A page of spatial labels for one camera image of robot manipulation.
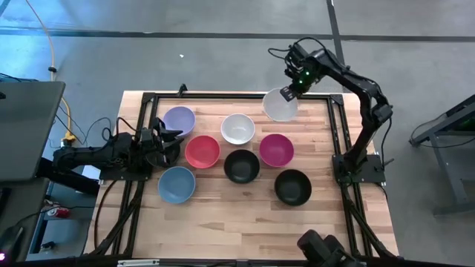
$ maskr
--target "gray floor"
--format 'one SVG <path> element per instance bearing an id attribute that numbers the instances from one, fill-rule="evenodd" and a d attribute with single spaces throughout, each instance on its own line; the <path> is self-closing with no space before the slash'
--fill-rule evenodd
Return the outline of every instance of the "gray floor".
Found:
<path id="1" fill-rule="evenodd" d="M 48 27 L 74 30 L 190 33 L 330 34 L 325 0 L 55 0 L 31 1 Z M 339 30 L 348 35 L 475 36 L 470 0 L 334 0 Z M 38 27 L 22 0 L 12 0 L 0 29 Z M 266 52 L 278 39 L 137 39 L 54 37 L 58 80 L 83 130 L 117 115 L 124 90 L 270 90 L 286 85 L 283 62 Z M 325 41 L 330 50 L 333 41 Z M 304 44 L 309 49 L 312 43 Z M 375 79 L 394 105 L 385 152 L 387 192 L 400 254 L 412 260 L 475 265 L 475 214 L 434 218 L 452 201 L 432 150 L 412 148 L 411 131 L 475 92 L 475 44 L 343 42 L 345 62 Z M 44 36 L 1 36 L 0 72 L 48 80 Z M 341 92 L 326 78 L 313 91 Z M 90 145 L 101 145 L 97 125 Z M 64 129 L 53 126 L 59 145 Z M 381 133 L 376 135 L 380 146 Z M 53 149 L 47 147 L 45 156 Z"/>

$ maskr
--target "red bowl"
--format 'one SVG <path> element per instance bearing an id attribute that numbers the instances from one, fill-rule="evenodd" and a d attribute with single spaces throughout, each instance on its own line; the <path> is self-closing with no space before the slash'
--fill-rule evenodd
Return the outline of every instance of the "red bowl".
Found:
<path id="1" fill-rule="evenodd" d="M 282 134 L 270 134 L 259 145 L 261 159 L 272 167 L 284 167 L 294 157 L 294 146 Z"/>
<path id="2" fill-rule="evenodd" d="M 195 168 L 212 167 L 220 157 L 220 145 L 211 136 L 196 136 L 185 148 L 185 158 Z"/>

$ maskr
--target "wooden tabletop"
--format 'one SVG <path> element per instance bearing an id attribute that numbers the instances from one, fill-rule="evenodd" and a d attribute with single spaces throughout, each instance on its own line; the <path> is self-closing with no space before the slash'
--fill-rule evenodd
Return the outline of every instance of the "wooden tabletop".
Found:
<path id="1" fill-rule="evenodd" d="M 143 91 L 126 91 L 122 98 L 119 116 L 132 125 L 137 124 L 142 94 Z M 343 95 L 354 142 L 361 130 L 359 101 L 354 94 Z M 263 112 L 261 100 L 256 99 L 161 99 L 158 116 L 163 117 L 166 111 L 178 105 L 191 108 L 197 117 L 192 135 L 182 144 L 182 155 L 191 138 L 206 134 L 220 143 L 220 158 L 214 167 L 203 170 L 191 167 L 184 157 L 179 160 L 178 165 L 192 170 L 197 178 L 193 197 L 181 205 L 162 201 L 157 183 L 163 170 L 154 170 L 152 179 L 145 184 L 134 257 L 301 260 L 304 256 L 296 243 L 309 229 L 315 229 L 322 236 L 335 235 L 349 251 L 341 194 L 331 166 L 334 151 L 326 102 L 300 100 L 298 115 L 291 122 L 273 122 Z M 255 122 L 255 136 L 246 145 L 231 145 L 220 134 L 221 122 L 232 113 L 244 113 Z M 148 123 L 150 108 L 147 114 L 145 122 Z M 336 107 L 335 114 L 340 136 L 343 136 Z M 128 130 L 123 123 L 119 129 Z M 258 155 L 260 141 L 273 133 L 283 134 L 292 141 L 295 156 L 291 163 L 285 168 L 271 168 L 261 160 L 261 172 L 253 182 L 238 185 L 228 180 L 223 171 L 228 154 L 236 149 L 248 149 Z M 372 152 L 373 145 L 369 149 L 369 153 Z M 303 171 L 312 183 L 312 196 L 302 206 L 284 205 L 273 190 L 276 176 L 290 168 Z M 99 241 L 117 221 L 124 184 L 117 182 L 105 199 L 98 222 Z M 106 185 L 101 187 L 96 203 L 105 188 Z M 382 190 L 363 184 L 361 193 L 369 225 L 386 247 L 397 254 Z M 361 232 L 356 228 L 358 248 L 363 252 Z M 94 249 L 93 232 L 94 221 L 89 228 L 85 252 Z M 127 234 L 128 224 L 121 250 Z"/>

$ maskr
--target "pink bowl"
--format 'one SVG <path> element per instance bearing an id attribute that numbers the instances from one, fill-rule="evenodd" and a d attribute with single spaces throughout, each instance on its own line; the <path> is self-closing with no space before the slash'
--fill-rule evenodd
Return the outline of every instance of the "pink bowl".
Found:
<path id="1" fill-rule="evenodd" d="M 259 145 L 261 159 L 272 167 L 284 167 L 294 157 L 294 146 L 282 134 L 270 134 Z"/>

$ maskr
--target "black bowl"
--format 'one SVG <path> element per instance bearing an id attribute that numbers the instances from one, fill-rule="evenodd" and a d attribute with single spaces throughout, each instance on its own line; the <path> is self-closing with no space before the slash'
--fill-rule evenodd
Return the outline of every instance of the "black bowl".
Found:
<path id="1" fill-rule="evenodd" d="M 233 182 L 251 182 L 259 174 L 259 159 L 251 151 L 244 149 L 230 153 L 224 161 L 224 173 Z"/>
<path id="2" fill-rule="evenodd" d="M 312 184 L 301 171 L 286 170 L 275 179 L 274 190 L 277 197 L 287 205 L 302 205 L 312 195 Z"/>

